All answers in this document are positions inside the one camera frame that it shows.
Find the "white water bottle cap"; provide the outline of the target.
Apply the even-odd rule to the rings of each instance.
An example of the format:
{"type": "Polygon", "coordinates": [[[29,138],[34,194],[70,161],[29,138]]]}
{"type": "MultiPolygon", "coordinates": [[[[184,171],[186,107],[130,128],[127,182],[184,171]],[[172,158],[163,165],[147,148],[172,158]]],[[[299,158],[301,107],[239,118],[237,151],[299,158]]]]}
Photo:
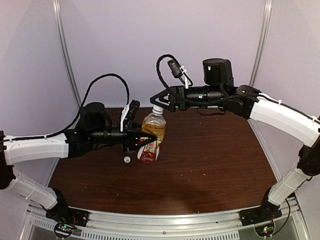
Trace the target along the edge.
{"type": "Polygon", "coordinates": [[[125,156],[123,158],[123,161],[126,163],[126,164],[129,164],[131,162],[131,158],[129,156],[125,156]]]}

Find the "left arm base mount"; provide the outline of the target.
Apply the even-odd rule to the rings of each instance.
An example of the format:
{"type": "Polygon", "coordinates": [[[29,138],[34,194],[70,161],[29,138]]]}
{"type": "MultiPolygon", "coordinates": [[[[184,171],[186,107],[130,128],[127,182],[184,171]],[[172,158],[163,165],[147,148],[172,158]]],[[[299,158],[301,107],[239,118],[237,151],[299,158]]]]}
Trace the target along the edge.
{"type": "Polygon", "coordinates": [[[49,219],[55,220],[57,223],[86,227],[89,212],[69,207],[62,192],[55,188],[53,188],[53,191],[57,196],[57,204],[51,209],[45,209],[45,216],[49,219]]]}

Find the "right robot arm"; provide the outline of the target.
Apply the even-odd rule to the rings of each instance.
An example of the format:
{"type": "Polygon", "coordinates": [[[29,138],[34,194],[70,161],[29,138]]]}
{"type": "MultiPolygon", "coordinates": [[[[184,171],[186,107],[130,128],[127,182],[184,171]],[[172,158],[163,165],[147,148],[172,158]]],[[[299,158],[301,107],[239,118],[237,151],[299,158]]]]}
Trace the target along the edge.
{"type": "Polygon", "coordinates": [[[272,126],[303,144],[296,166],[266,191],[256,210],[258,219],[266,221],[304,182],[319,175],[320,121],[256,88],[235,86],[228,59],[205,59],[202,66],[205,85],[191,86],[183,66],[170,54],[161,56],[156,62],[156,72],[165,89],[152,96],[150,102],[170,112],[215,106],[223,112],[272,126]]]}

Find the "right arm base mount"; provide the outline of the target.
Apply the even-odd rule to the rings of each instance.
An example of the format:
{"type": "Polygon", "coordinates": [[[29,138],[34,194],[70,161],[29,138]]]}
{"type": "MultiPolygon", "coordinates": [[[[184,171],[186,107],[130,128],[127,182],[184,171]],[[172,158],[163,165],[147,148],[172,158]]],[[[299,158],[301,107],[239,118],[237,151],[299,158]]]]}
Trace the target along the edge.
{"type": "Polygon", "coordinates": [[[269,202],[268,195],[270,190],[271,188],[265,192],[260,206],[244,209],[239,212],[242,226],[255,225],[282,216],[280,206],[269,202]]]}

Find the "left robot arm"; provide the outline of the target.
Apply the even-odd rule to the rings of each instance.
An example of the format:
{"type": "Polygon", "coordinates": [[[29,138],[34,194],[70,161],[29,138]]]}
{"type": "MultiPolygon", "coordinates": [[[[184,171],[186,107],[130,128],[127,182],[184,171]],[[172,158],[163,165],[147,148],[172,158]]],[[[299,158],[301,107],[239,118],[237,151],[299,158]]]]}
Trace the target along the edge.
{"type": "Polygon", "coordinates": [[[75,128],[61,133],[25,137],[0,135],[0,188],[13,190],[19,195],[37,202],[61,222],[72,218],[72,211],[61,192],[46,187],[26,176],[14,165],[38,159],[70,159],[81,157],[94,149],[95,145],[112,147],[121,145],[123,152],[138,150],[157,137],[142,131],[134,121],[140,103],[133,100],[121,113],[121,123],[112,125],[110,116],[101,102],[91,102],[79,110],[75,128]]]}

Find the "brown tea bottle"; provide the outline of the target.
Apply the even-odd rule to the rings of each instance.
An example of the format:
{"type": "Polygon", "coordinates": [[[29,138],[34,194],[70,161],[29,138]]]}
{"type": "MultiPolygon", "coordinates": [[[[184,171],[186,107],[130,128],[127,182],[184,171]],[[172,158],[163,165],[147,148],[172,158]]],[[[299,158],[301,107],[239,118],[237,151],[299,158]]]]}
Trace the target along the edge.
{"type": "Polygon", "coordinates": [[[139,143],[144,146],[138,150],[137,158],[141,162],[154,163],[157,161],[165,137],[166,124],[161,107],[154,106],[152,112],[144,118],[141,130],[152,135],[154,141],[151,141],[151,136],[140,138],[139,143]]]}

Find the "white tea bottle cap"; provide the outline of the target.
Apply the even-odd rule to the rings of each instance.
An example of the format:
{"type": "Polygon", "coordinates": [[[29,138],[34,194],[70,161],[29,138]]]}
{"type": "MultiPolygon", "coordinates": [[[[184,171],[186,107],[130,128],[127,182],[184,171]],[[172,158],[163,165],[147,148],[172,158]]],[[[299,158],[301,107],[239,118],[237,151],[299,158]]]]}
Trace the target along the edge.
{"type": "Polygon", "coordinates": [[[153,113],[162,115],[163,111],[164,111],[164,109],[162,107],[157,106],[157,105],[153,105],[153,108],[152,108],[153,113]]]}

